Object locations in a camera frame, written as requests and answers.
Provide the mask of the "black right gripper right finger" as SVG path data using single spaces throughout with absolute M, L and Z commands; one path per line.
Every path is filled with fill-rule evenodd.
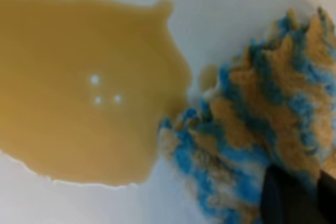
M 318 183 L 318 206 L 328 223 L 336 224 L 336 182 L 324 171 Z

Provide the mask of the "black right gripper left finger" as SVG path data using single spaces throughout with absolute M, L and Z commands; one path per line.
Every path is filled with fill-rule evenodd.
M 265 174 L 260 204 L 263 223 L 327 223 L 318 201 L 282 169 L 271 166 Z

